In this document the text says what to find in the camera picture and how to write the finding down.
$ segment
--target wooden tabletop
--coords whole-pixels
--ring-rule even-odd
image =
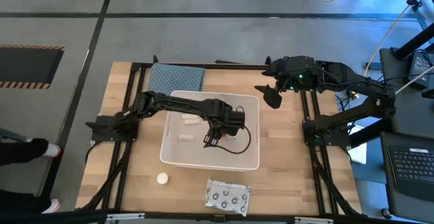
[[[114,115],[121,110],[130,67],[130,62],[113,63],[101,108],[103,115]],[[146,91],[149,75],[150,69],[147,69],[143,91]],[[281,107],[276,110],[270,108],[254,86],[274,86],[274,83],[272,77],[265,77],[260,71],[253,70],[206,69],[203,77],[202,90],[205,92],[249,94],[259,98],[259,169],[229,172],[181,168],[162,163],[159,154],[167,112],[158,112],[140,123],[139,135],[132,147],[121,209],[140,212],[220,213],[215,208],[204,207],[207,179],[211,177],[218,181],[249,185],[251,192],[248,214],[317,215],[311,159],[304,144],[301,126],[304,119],[301,97],[299,93],[283,93]],[[338,112],[333,92],[319,94],[318,100],[321,114],[332,115]],[[90,153],[77,207],[87,204],[106,180],[112,151],[113,143],[102,143]],[[350,205],[360,212],[348,156],[338,147],[328,147],[328,155],[334,183]],[[157,183],[160,172],[169,175],[166,185]],[[110,206],[114,205],[117,183],[113,186]],[[330,211],[326,189],[323,184],[326,210]]]

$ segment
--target blue towel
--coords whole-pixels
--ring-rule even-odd
[[[173,91],[200,91],[205,69],[170,64],[154,64],[149,89],[170,95]]]

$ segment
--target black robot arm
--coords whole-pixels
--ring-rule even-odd
[[[273,61],[263,75],[274,77],[276,84],[255,86],[264,94],[265,102],[277,109],[281,104],[280,92],[287,90],[341,92],[350,90],[368,98],[363,104],[332,116],[320,115],[314,121],[305,122],[304,135],[312,144],[348,145],[347,124],[368,116],[384,118],[395,114],[393,86],[356,74],[350,67],[339,62],[314,60],[311,57],[283,57]]]
[[[238,129],[244,129],[244,111],[234,111],[232,106],[219,99],[205,99],[202,101],[168,96],[152,91],[138,94],[133,105],[127,111],[116,114],[114,123],[98,125],[86,123],[95,131],[101,126],[109,126],[111,130],[128,134],[137,119],[154,116],[158,111],[175,111],[198,115],[208,121],[210,129],[203,139],[206,146],[217,145],[223,134],[235,136]]]

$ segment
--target white shoe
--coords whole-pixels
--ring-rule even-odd
[[[59,199],[52,199],[52,204],[50,205],[50,207],[48,207],[48,209],[44,210],[42,212],[42,214],[54,213],[59,208],[60,208],[60,200]]]
[[[42,156],[58,157],[60,155],[60,152],[61,150],[59,146],[49,143],[47,151]]]

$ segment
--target white plastic bin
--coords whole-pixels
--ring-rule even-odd
[[[181,113],[169,112],[165,121],[163,142],[161,144],[160,160],[166,164],[187,168],[202,168],[211,170],[247,171],[259,167],[259,100],[255,96],[240,94],[222,94],[213,92],[174,91],[172,96],[204,100],[218,98],[227,102],[233,109],[242,106],[245,112],[245,126],[248,127],[252,141],[248,150],[235,155],[215,147],[203,148],[203,138],[208,131],[208,122],[185,126]],[[195,135],[193,141],[178,140],[179,134]],[[241,151],[248,144],[249,134],[246,129],[239,130],[235,139],[223,137],[218,145],[231,151]]]

